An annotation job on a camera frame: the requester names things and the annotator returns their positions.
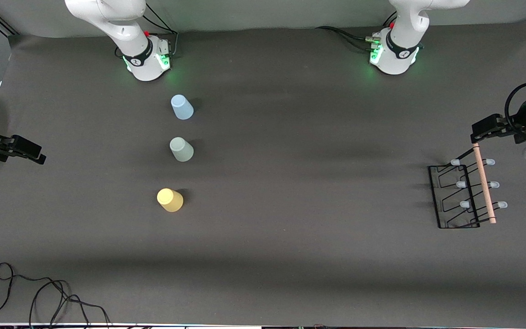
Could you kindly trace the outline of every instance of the wooden stick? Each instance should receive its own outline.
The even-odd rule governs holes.
[[[473,145],[474,156],[476,157],[476,165],[478,166],[478,172],[480,173],[480,183],[482,183],[482,194],[484,195],[484,202],[486,202],[486,210],[488,210],[488,217],[490,223],[496,223],[496,217],[494,216],[494,206],[492,199],[490,198],[490,190],[488,189],[488,181],[486,180],[486,172],[484,171],[484,163],[482,162],[482,156],[480,155],[480,145],[475,143]]]

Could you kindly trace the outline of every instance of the white robot link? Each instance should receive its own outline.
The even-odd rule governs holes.
[[[470,0],[389,0],[397,9],[394,27],[373,33],[370,63],[387,74],[401,74],[415,62],[419,43],[430,18],[426,11],[432,9],[461,8]]]
[[[65,0],[73,16],[105,32],[123,52],[127,69],[140,81],[152,81],[171,67],[169,43],[146,36],[135,19],[145,0]]]

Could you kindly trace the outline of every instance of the yellow cup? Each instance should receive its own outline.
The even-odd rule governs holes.
[[[157,194],[157,201],[169,212],[175,212],[182,208],[184,198],[182,194],[170,189],[163,189]]]

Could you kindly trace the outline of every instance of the black wire rack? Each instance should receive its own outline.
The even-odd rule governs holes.
[[[480,162],[477,159],[471,164],[462,163],[476,148],[479,148],[478,144],[447,164],[427,167],[438,227],[441,229],[479,228],[484,222],[495,223],[494,211],[508,206],[506,202],[490,200],[489,191],[497,189],[500,186],[498,182],[485,181],[486,186],[483,186],[476,175],[471,175],[484,171],[485,166],[495,165],[494,160],[480,158]],[[479,176],[486,178],[486,173]],[[484,206],[479,207],[477,204],[480,204],[481,196],[484,196]]]

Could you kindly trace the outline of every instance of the wall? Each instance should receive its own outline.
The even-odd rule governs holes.
[[[227,31],[319,25],[369,27],[393,12],[387,0],[147,0],[180,31]],[[73,17],[64,0],[0,0],[0,15],[24,34],[47,37],[102,35]],[[430,13],[433,25],[505,23],[526,19],[526,0],[471,0],[465,8]],[[143,29],[159,29],[138,20]]]

